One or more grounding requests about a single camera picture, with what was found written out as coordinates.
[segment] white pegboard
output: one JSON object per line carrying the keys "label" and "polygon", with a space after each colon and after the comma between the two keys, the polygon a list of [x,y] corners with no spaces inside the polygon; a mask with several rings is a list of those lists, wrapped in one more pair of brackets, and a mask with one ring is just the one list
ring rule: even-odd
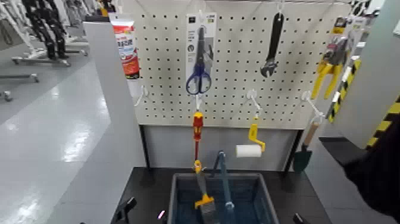
{"label": "white pegboard", "polygon": [[[185,90],[185,16],[195,13],[196,1],[125,1],[125,12],[135,17],[140,73],[149,90],[136,108],[143,125],[192,125],[193,96]],[[259,127],[304,129],[312,108],[299,99],[312,88],[317,63],[326,48],[337,16],[349,6],[328,2],[287,2],[285,22],[272,77],[264,78],[260,66],[270,43],[276,2],[207,1],[216,12],[217,36],[212,87],[204,95],[205,126],[249,127],[254,105],[250,89],[264,109]]]}

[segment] wooden handle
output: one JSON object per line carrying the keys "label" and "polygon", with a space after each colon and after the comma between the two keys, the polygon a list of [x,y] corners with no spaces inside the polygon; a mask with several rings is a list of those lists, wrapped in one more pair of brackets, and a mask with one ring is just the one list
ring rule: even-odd
{"label": "wooden handle", "polygon": [[317,128],[318,128],[319,125],[320,125],[320,124],[317,123],[317,122],[313,122],[313,123],[311,124],[311,127],[310,127],[310,129],[308,130],[307,136],[306,136],[305,139],[304,139],[303,145],[308,146],[308,145],[310,144],[310,142],[311,142],[311,140],[312,140],[312,138],[313,138],[313,136],[314,136],[314,134],[315,134],[315,131],[317,130]]}

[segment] white hook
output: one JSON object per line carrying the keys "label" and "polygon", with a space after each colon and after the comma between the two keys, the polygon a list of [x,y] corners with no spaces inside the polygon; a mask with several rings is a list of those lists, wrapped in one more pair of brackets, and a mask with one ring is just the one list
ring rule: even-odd
{"label": "white hook", "polygon": [[199,19],[200,19],[200,22],[202,23],[203,21],[204,21],[204,13],[203,12],[205,12],[205,8],[206,8],[206,6],[205,6],[205,1],[204,0],[197,0],[197,6],[196,6],[198,9],[199,9]]}
{"label": "white hook", "polygon": [[202,95],[201,94],[196,94],[195,98],[196,98],[196,111],[200,110],[200,105],[203,102],[203,100],[201,99]]}
{"label": "white hook", "polygon": [[246,95],[247,99],[251,99],[254,103],[254,106],[256,107],[256,112],[255,112],[255,117],[258,118],[258,113],[260,112],[260,110],[262,110],[263,108],[257,103],[257,101],[255,100],[255,98],[257,97],[257,91],[255,89],[251,89],[247,92]]}
{"label": "white hook", "polygon": [[278,13],[279,13],[278,21],[280,21],[280,19],[282,17],[282,11],[283,11],[284,4],[285,4],[285,0],[280,0],[280,2],[277,3],[277,5],[276,5],[276,8],[277,8]]}
{"label": "white hook", "polygon": [[140,104],[143,97],[147,97],[149,95],[149,91],[147,90],[145,85],[142,85],[140,87],[140,91],[141,91],[141,93],[140,93],[139,99],[137,99],[136,103],[134,104],[135,107],[137,107]]}
{"label": "white hook", "polygon": [[323,112],[320,112],[318,108],[313,104],[311,101],[311,92],[310,91],[304,91],[303,94],[301,95],[301,101],[303,102],[308,102],[312,109],[314,110],[315,116],[311,119],[311,123],[314,122],[315,119],[319,118],[320,122],[319,124],[322,124],[322,120],[325,117]]}

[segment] black countertop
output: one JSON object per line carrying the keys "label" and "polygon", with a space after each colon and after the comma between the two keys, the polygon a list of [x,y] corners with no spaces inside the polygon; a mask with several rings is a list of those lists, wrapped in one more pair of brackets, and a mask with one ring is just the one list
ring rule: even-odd
{"label": "black countertop", "polygon": [[[165,210],[168,214],[172,176],[175,173],[192,173],[191,169],[134,168],[121,197],[121,203],[135,197],[136,207],[129,212],[131,224],[160,223],[157,216]],[[295,213],[301,214],[311,224],[331,224],[313,186],[305,173],[275,171],[229,170],[229,173],[261,173],[270,193],[280,224],[293,224]]]}

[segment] plastic container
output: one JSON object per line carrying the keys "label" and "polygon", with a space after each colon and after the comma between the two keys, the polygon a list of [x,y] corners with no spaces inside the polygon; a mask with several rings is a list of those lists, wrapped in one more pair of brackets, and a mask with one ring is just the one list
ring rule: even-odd
{"label": "plastic container", "polygon": [[[279,224],[274,206],[259,173],[230,173],[229,187],[235,205],[237,224]],[[226,222],[221,175],[206,175],[207,194],[215,199],[218,218]],[[176,173],[173,176],[168,224],[202,224],[201,213],[195,210],[195,201],[201,192],[194,173]]]}

